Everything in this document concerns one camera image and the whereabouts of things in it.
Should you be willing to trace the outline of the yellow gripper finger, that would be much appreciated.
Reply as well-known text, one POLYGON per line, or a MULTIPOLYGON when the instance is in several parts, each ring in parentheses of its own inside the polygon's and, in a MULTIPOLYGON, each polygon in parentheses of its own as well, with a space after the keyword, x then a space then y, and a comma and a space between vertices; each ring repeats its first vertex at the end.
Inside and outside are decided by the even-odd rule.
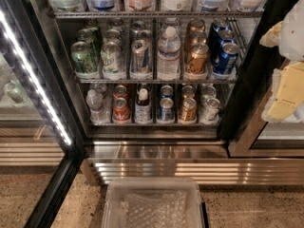
POLYGON ((304 63, 296 62, 279 71, 280 80, 275 100, 267 115, 274 120, 285 120, 304 103, 304 63))
POLYGON ((267 48, 276 47, 279 45, 279 35, 281 32, 282 22, 272 26, 259 40, 259 43, 267 48))

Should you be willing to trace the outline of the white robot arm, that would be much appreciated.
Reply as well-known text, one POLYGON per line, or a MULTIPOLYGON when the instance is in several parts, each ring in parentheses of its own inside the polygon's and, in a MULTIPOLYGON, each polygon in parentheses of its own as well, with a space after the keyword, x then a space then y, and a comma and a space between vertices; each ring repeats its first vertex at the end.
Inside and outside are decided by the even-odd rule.
POLYGON ((283 122, 304 103, 304 0, 298 0, 285 18, 272 26, 259 40, 266 48, 278 47, 290 63, 273 73, 272 96, 262 119, 283 122))

